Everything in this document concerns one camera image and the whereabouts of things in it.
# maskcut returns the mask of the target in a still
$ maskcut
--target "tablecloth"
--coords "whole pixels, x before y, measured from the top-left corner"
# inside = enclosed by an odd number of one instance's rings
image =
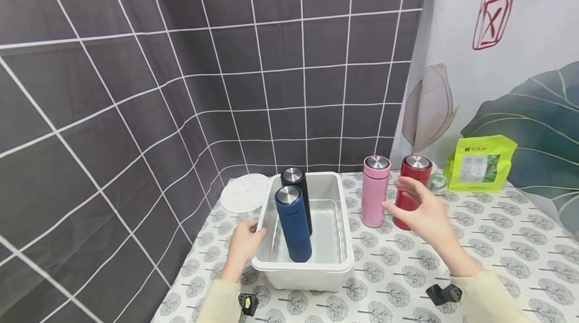
[[[396,199],[394,171],[388,200]],[[439,307],[428,286],[449,284],[449,271],[430,245],[403,231],[387,216],[377,229],[359,219],[361,173],[342,174],[353,237],[355,270],[340,292],[276,290],[263,274],[245,267],[243,292],[259,297],[255,317],[241,322],[465,322],[458,305]],[[446,202],[454,232],[481,265],[494,270],[531,319],[579,322],[579,244],[507,183],[500,193],[437,193]],[[238,221],[217,204],[199,232],[174,285],[155,314],[155,323],[195,322],[210,282],[224,265]]]

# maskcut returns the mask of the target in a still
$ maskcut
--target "silver bottle cap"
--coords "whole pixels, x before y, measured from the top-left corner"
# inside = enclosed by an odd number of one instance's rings
[[[297,180],[301,179],[303,175],[304,172],[299,168],[290,167],[286,171],[284,171],[281,176],[287,182],[296,182]]]
[[[418,170],[425,170],[426,168],[432,166],[432,162],[427,158],[423,158],[422,156],[418,155],[411,155],[404,159],[404,162],[410,166],[414,167]]]
[[[280,204],[293,204],[300,197],[300,190],[295,186],[284,186],[277,191],[275,198]]]
[[[388,166],[390,166],[389,159],[382,157],[382,156],[369,156],[364,160],[364,163],[368,165],[368,167],[373,168],[374,170],[384,170]]]

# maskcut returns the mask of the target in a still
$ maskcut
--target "black wrist device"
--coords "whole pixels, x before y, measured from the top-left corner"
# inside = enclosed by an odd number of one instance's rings
[[[454,284],[450,284],[446,288],[442,289],[440,285],[434,284],[430,288],[426,289],[426,293],[434,305],[442,305],[448,303],[449,301],[454,301],[457,303],[462,297],[462,290]]]
[[[259,300],[255,295],[239,293],[237,300],[241,306],[241,312],[244,315],[254,316],[257,306],[259,305]]]

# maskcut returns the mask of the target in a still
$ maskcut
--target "plastic storage box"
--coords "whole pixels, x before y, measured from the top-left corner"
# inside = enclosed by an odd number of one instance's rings
[[[276,289],[337,292],[354,267],[342,178],[335,172],[310,172],[306,178],[312,212],[312,257],[305,263],[290,259],[273,200],[281,188],[276,175],[270,179],[269,197],[259,217],[258,229],[266,227],[267,235],[251,263]]]

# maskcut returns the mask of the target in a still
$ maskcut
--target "beige sleeve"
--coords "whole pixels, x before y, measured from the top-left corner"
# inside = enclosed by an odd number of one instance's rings
[[[450,277],[462,290],[460,308],[468,323],[529,323],[499,278],[484,270],[469,278]]]
[[[203,298],[203,305],[197,322],[199,323],[237,323],[241,306],[237,301],[240,285],[221,279],[214,280],[209,292]]]

